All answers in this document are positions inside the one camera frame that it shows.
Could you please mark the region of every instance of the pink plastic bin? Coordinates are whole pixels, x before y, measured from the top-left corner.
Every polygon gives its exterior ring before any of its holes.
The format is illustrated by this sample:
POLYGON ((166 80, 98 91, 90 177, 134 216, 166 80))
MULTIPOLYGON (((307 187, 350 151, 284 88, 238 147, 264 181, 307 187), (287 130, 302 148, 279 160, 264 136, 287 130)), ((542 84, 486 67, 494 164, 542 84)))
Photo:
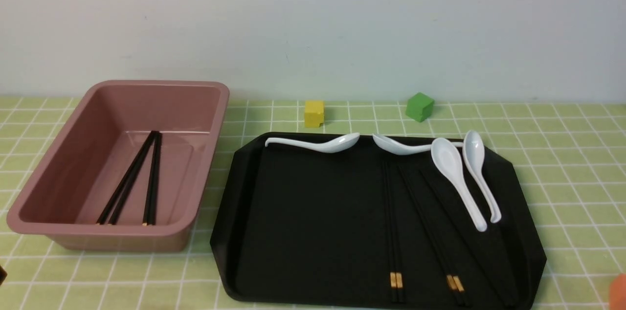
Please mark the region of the pink plastic bin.
POLYGON ((228 94, 214 82, 95 85, 30 176, 7 224, 70 249, 182 250, 199 210, 228 94), (152 149, 118 223, 96 225, 150 130, 163 132, 156 225, 141 225, 152 149))

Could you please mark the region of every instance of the ceramic spoon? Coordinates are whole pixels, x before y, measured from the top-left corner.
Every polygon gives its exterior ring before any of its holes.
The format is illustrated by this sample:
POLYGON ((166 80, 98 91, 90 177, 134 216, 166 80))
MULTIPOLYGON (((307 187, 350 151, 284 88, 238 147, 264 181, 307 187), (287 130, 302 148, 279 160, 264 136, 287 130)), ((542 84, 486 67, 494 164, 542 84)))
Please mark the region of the ceramic spoon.
MULTIPOLYGON (((419 154, 420 152, 426 152, 431 150, 432 145, 419 145, 419 146, 409 146, 401 144, 392 138, 388 138, 387 136, 380 134, 372 134, 372 139, 374 139, 374 143, 378 145, 378 147, 382 148, 385 151, 391 152, 396 155, 412 155, 419 154)), ((456 147, 463 147, 463 143, 461 142, 453 142, 452 145, 456 147)))
POLYGON ((323 152, 325 154, 334 154, 335 152, 340 152, 354 146, 354 144, 358 141, 358 137, 360 137, 359 133, 351 133, 320 144, 293 139, 268 138, 266 140, 266 146, 271 143, 277 143, 291 145, 293 147, 307 148, 309 150, 323 152))
POLYGON ((474 198, 472 198, 470 190, 467 188, 467 185, 465 185, 463 163, 456 147, 447 139, 436 138, 432 142, 431 155, 432 161, 437 169, 454 185, 454 188, 456 188, 476 229, 478 229, 479 232, 485 232, 485 230, 487 230, 487 222, 485 222, 485 218, 483 218, 480 210, 478 210, 478 206, 476 206, 476 202, 474 198))
POLYGON ((485 200, 492 212, 492 223, 497 223, 502 218, 502 213, 496 199, 493 197, 491 189, 483 177, 483 162, 485 161, 485 145, 480 138, 480 134, 470 130, 463 140, 463 161, 468 168, 469 174, 474 178, 478 187, 483 192, 485 200))

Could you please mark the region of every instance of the white wall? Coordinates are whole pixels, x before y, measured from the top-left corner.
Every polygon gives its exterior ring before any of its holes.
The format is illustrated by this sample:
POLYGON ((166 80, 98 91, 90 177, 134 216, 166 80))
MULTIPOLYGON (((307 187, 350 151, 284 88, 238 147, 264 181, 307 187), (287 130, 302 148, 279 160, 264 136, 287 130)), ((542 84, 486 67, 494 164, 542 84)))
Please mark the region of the white wall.
POLYGON ((626 101, 626 0, 0 0, 0 93, 626 101))

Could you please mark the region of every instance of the black chopsticks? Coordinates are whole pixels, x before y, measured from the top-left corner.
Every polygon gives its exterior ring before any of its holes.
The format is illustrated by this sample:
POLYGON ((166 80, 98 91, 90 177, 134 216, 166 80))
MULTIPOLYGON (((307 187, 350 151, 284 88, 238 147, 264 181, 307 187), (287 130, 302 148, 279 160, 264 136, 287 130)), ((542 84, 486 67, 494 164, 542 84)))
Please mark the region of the black chopsticks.
POLYGON ((124 176, 119 181, 119 184, 111 195, 111 198, 109 199, 107 205, 105 206, 105 208, 103 208, 102 213, 100 214, 100 217, 98 217, 98 221, 96 222, 96 224, 114 225, 117 223, 117 221, 119 220, 119 216, 121 215, 121 212, 124 208, 124 205, 128 200, 128 196, 133 189, 134 182, 137 179, 137 176, 139 176, 139 170, 141 170, 143 161, 145 161, 146 156, 148 155, 148 151, 150 150, 150 145, 152 145, 153 141, 155 143, 155 147, 152 156, 152 167, 150 168, 150 180, 148 182, 148 194, 146 195, 146 206, 143 217, 143 225, 154 225, 156 223, 156 202, 162 134, 153 130, 150 132, 150 134, 148 134, 148 137, 143 142, 143 145, 141 145, 141 148, 139 148, 139 151, 137 152, 124 176))
POLYGON ((143 225, 155 225, 157 223, 157 195, 158 195, 158 173, 161 165, 161 139, 163 135, 159 132, 155 136, 155 147, 152 151, 152 166, 150 167, 150 178, 148 181, 148 196, 146 205, 143 208, 143 225))
POLYGON ((393 200, 391 180, 389 178, 389 165, 387 162, 382 163, 382 182, 384 185, 383 200, 385 205, 385 217, 387 219, 387 258, 389 260, 391 302, 404 303, 404 283, 402 281, 400 240, 398 239, 396 208, 393 200))
POLYGON ((418 216, 422 221, 422 225, 424 226, 424 230, 427 234, 428 239, 431 242, 432 249, 434 250, 435 255, 439 261, 441 270, 444 273, 444 279, 447 283, 447 287, 452 292, 452 296, 454 296, 454 300, 456 304, 459 306, 471 307, 472 304, 467 295, 465 288, 463 287, 463 283, 461 283, 461 278, 454 267, 454 263, 452 263, 449 259, 449 256, 443 247, 442 241, 439 239, 440 233, 435 230, 434 223, 430 221, 430 218, 424 211, 424 208, 421 206, 420 201, 415 197, 413 189, 411 188, 411 184, 409 184, 409 180, 404 171, 404 168, 398 165, 398 170, 400 171, 400 176, 402 176, 402 180, 404 181, 404 185, 406 187, 409 196, 411 197, 411 201, 413 202, 413 206, 418 212, 418 216))

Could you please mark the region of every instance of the serving tray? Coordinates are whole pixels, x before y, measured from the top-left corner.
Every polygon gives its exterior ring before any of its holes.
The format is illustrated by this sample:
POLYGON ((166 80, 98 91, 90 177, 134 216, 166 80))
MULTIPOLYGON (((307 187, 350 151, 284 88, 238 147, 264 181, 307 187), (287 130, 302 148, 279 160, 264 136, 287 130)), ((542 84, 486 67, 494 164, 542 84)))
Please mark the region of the serving tray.
MULTIPOLYGON (((312 143, 337 137, 266 133, 235 152, 211 237, 229 296, 361 308, 465 308, 457 305, 445 281, 413 192, 435 221, 471 308, 532 307, 546 256, 509 161, 486 150, 483 174, 503 218, 478 232, 430 152, 396 156, 378 148, 371 136, 362 136, 348 150, 322 154, 279 144, 265 147, 271 136, 312 143), (404 291, 400 303, 390 296, 384 181, 392 190, 397 223, 404 291)), ((482 193, 467 171, 465 177, 489 221, 482 193)))

